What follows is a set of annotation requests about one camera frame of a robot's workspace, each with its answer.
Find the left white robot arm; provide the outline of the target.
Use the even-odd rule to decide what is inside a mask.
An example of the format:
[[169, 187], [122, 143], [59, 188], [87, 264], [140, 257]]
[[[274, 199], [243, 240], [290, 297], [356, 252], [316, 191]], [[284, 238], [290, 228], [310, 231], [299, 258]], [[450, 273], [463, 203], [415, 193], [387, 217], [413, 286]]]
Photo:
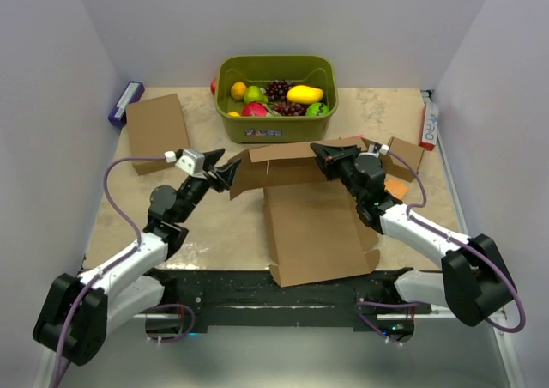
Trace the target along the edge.
[[168, 151], [160, 158], [187, 173], [178, 187], [156, 187], [149, 197], [147, 223], [136, 240], [99, 266], [78, 276], [62, 274], [51, 284], [33, 328], [33, 340], [83, 366], [106, 337], [136, 314], [154, 308], [170, 312], [178, 292], [153, 271], [182, 246], [182, 225], [210, 190], [232, 187], [239, 159], [219, 166], [224, 149]]

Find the brown cardboard paper box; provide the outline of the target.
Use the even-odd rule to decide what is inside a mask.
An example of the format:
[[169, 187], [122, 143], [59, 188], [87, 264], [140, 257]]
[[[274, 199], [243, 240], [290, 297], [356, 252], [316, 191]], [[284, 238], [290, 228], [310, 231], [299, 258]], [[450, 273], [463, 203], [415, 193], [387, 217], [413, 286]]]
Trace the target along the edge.
[[328, 182], [309, 143], [244, 149], [230, 197], [263, 194], [269, 270], [285, 287], [374, 271], [380, 261], [378, 234], [365, 227], [355, 202], [339, 181]]

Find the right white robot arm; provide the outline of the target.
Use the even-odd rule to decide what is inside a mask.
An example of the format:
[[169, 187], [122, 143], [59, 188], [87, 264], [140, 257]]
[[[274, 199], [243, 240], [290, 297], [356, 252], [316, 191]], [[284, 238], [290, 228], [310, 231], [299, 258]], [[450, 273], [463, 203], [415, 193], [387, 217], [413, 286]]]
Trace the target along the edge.
[[495, 241], [484, 234], [471, 238], [441, 227], [418, 214], [425, 202], [405, 204], [387, 190], [382, 158], [402, 159], [392, 148], [373, 143], [363, 151], [356, 145], [317, 142], [310, 147], [326, 179], [337, 179], [347, 188], [366, 227], [413, 248], [440, 269], [400, 274], [382, 292], [388, 311], [400, 313], [420, 304], [445, 306], [463, 324], [475, 326], [513, 302], [519, 323], [512, 330], [524, 327], [524, 307]]

